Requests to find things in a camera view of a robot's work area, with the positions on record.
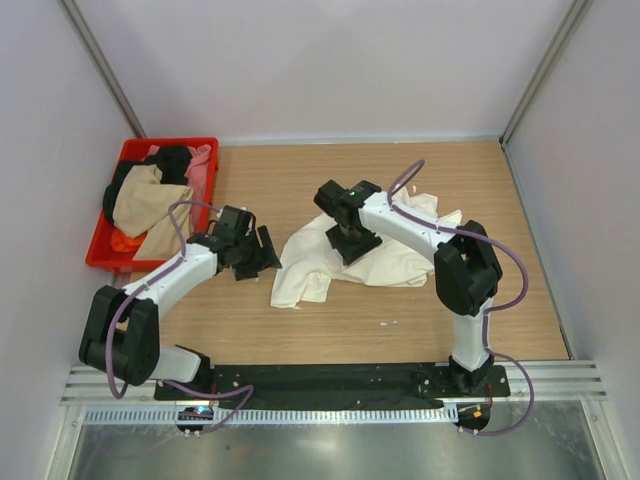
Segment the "white t-shirt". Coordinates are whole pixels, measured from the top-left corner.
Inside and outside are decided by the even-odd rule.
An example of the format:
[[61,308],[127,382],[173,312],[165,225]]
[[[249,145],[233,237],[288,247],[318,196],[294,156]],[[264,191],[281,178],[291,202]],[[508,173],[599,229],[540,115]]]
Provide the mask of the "white t-shirt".
[[296,308],[301,301],[323,303],[334,280],[370,287],[421,287],[435,272],[434,248],[423,243],[416,251],[385,235],[379,245],[347,265],[326,236],[335,225],[322,213],[289,238],[273,283],[273,307]]

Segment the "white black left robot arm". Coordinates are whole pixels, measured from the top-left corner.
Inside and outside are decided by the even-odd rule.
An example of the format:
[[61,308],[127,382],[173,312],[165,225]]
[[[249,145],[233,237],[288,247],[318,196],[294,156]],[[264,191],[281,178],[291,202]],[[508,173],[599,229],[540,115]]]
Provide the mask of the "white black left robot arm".
[[160,267],[123,287],[104,286],[93,297],[79,359],[106,374],[116,398],[147,381],[192,400],[210,394],[209,358],[186,347],[162,345],[161,320],[194,288],[225,269],[241,281],[281,266],[267,226],[244,209],[226,206],[211,231],[178,239],[178,252]]

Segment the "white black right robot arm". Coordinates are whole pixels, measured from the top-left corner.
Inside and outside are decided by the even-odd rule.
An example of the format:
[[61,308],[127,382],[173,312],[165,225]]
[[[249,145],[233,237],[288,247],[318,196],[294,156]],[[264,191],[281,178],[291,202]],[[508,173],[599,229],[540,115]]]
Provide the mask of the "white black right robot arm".
[[445,371],[452,388],[472,396],[486,385],[494,355],[483,344],[482,313],[493,304],[503,272],[482,225],[459,227],[395,203],[392,194],[368,181],[346,189],[333,180],[314,203],[335,222],[326,231],[331,247],[350,266],[382,244],[399,242],[434,266],[436,293],[452,312],[454,347]]

